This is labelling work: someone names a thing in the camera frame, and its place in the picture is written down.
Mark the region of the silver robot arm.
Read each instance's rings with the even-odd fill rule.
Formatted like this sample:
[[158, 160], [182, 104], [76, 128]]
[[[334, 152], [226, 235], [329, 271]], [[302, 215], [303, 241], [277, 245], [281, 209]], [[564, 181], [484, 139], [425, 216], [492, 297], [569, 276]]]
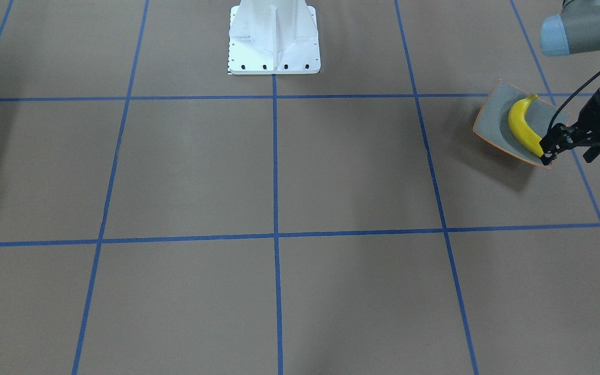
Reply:
[[[543, 21], [540, 46], [547, 56], [600, 51], [600, 1], [564, 1], [559, 14]], [[599, 156], [600, 87], [583, 106], [573, 125], [564, 125], [552, 118], [540, 145], [541, 162], [546, 166], [558, 154], [576, 147], [586, 147], [583, 158], [587, 163]]]

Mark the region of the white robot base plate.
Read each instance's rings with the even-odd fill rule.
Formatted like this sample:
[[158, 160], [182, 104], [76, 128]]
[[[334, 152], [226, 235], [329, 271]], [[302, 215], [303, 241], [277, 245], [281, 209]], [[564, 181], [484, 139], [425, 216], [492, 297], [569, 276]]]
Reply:
[[229, 18], [229, 74], [321, 71], [315, 7], [305, 1], [241, 1]]

